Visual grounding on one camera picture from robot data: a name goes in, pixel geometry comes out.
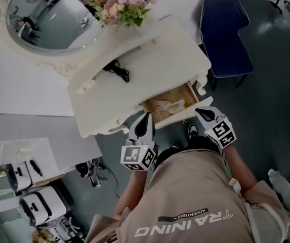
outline vanity drawer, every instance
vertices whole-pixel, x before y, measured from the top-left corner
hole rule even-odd
[[[184,100],[184,107],[182,110],[175,112],[174,114],[166,110],[156,111],[159,109],[159,106],[157,106],[157,102],[159,104],[159,101],[175,103],[180,102],[180,100]],[[189,82],[187,82],[177,88],[171,89],[167,92],[148,99],[142,103],[142,106],[144,107],[145,112],[152,113],[153,120],[155,122],[155,128],[160,129],[180,120],[195,117],[194,110],[200,106],[210,106],[212,100],[212,97],[208,97],[200,102],[194,90],[192,89],[192,86],[189,84]]]

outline chair leg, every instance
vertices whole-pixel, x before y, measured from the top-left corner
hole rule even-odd
[[[215,80],[214,80],[214,84],[212,86],[212,91],[214,92],[216,87],[217,87],[217,83],[218,83],[218,78],[215,77]]]
[[[248,76],[248,74],[245,74],[241,77],[238,84],[236,85],[237,88],[242,84],[242,82],[244,82],[244,80],[246,79],[247,76]]]

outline beige shirt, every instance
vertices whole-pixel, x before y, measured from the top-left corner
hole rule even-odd
[[[96,215],[86,242],[280,242],[288,218],[274,191],[262,181],[243,199],[228,183],[217,154],[175,154],[157,168],[137,207],[121,221]],[[266,204],[273,215],[252,204]],[[261,227],[272,229],[271,241],[263,240]]]

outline sleeve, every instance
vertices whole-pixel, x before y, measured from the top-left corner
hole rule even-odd
[[[119,221],[116,219],[104,215],[95,215],[85,243],[107,242],[116,235],[115,229],[118,225]]]
[[[282,242],[290,222],[276,193],[265,181],[260,181],[243,197],[248,202],[246,210],[255,241]]]

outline chair backrest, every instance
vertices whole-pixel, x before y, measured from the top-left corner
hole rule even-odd
[[[202,39],[238,33],[249,23],[238,0],[204,0],[200,21]]]

